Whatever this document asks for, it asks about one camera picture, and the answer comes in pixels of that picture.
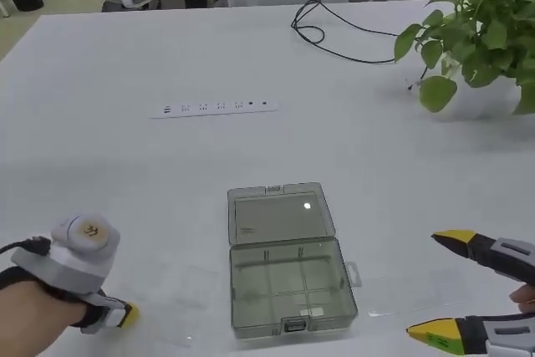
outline box lid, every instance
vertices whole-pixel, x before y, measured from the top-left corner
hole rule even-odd
[[[227,198],[231,245],[335,234],[319,183],[236,188]]]

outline potted plant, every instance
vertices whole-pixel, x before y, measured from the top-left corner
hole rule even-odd
[[[458,97],[472,104],[483,99],[467,117],[501,108],[508,114],[535,112],[535,0],[429,1],[436,2],[451,3],[453,13],[434,10],[395,41],[396,62],[414,45],[425,63],[416,83],[420,102],[435,113]],[[512,104],[500,105],[515,91]]]

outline hand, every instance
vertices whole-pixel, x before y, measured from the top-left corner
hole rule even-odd
[[[535,313],[535,288],[529,284],[524,284],[517,291],[509,296],[512,301],[518,304],[518,308],[523,313]]]
[[[0,290],[2,357],[34,357],[85,315],[84,304],[66,303],[46,294],[35,282]]]

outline plastic box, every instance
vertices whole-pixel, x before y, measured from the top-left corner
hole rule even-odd
[[[352,283],[319,183],[230,190],[228,216],[238,338],[351,325]]]

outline floor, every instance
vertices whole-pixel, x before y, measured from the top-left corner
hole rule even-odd
[[[44,7],[35,12],[19,12],[11,0],[1,0],[11,16],[0,15],[0,60],[32,27],[39,16],[45,14],[98,13],[102,0],[44,0]],[[183,0],[164,0],[164,8],[183,8]]]

